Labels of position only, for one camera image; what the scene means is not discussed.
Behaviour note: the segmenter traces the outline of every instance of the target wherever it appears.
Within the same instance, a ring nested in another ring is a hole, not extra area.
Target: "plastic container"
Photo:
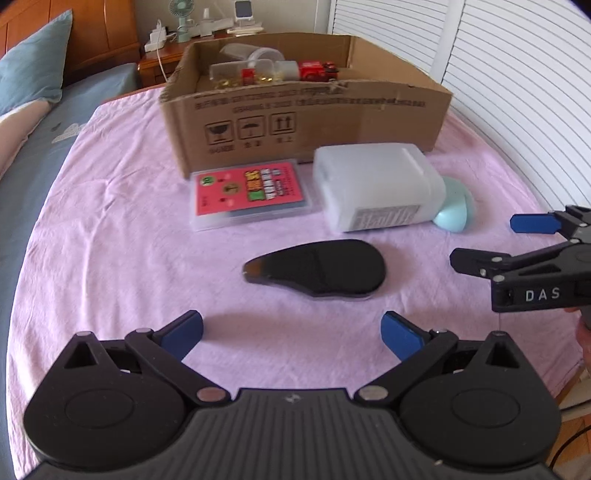
[[[221,49],[220,54],[228,60],[285,60],[283,53],[269,47],[255,47],[244,43],[229,43]]]
[[[199,33],[201,37],[213,35],[213,20],[209,17],[209,7],[203,9],[203,19],[199,22]]]
[[[214,63],[209,79],[215,88],[241,87],[273,82],[275,67],[271,60],[245,60]]]
[[[339,232],[433,220],[446,199],[441,175],[412,144],[321,147],[314,182]]]
[[[295,160],[193,173],[190,204],[195,231],[314,211]]]
[[[296,61],[285,60],[275,62],[275,79],[287,82],[300,80],[300,66]]]

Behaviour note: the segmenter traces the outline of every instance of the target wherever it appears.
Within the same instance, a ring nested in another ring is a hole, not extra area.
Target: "black cable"
[[[558,451],[554,454],[554,456],[552,457],[552,460],[550,462],[550,470],[554,469],[554,465],[556,465],[556,461],[558,460],[558,457],[560,456],[560,454],[562,452],[564,452],[564,449],[566,447],[568,447],[571,443],[573,443],[577,438],[579,438],[583,433],[587,433],[589,430],[591,430],[591,425],[586,426],[583,430],[579,430],[577,433],[575,433],[571,438],[569,438],[566,442],[564,442],[560,448],[558,449]]]

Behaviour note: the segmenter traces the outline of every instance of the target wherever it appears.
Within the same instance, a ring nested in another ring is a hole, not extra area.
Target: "white plastic jug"
[[[314,181],[330,226],[339,232],[409,225],[433,220],[453,232],[472,217],[472,198],[445,179],[412,144],[321,147]]]

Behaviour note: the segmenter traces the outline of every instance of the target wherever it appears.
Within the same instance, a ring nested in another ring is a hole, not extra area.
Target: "metal screw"
[[[366,401],[383,400],[388,396],[388,390],[379,385],[367,385],[359,389],[359,396]]]
[[[222,401],[226,398],[226,391],[219,387],[204,387],[197,392],[197,398],[208,403]]]

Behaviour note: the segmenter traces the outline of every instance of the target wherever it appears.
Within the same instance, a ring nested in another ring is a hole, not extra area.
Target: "umbrella symbol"
[[[245,129],[247,129],[247,128],[248,128],[248,129],[249,129],[249,131],[248,131],[248,136],[249,136],[249,137],[251,137],[251,136],[253,135],[253,133],[252,133],[252,129],[253,129],[253,128],[256,128],[256,127],[258,127],[258,126],[259,126],[259,124],[256,124],[256,123],[253,123],[253,122],[251,122],[251,123],[249,123],[249,124],[246,124],[246,125],[244,125],[244,126],[242,127],[242,129],[243,129],[243,130],[245,130]]]

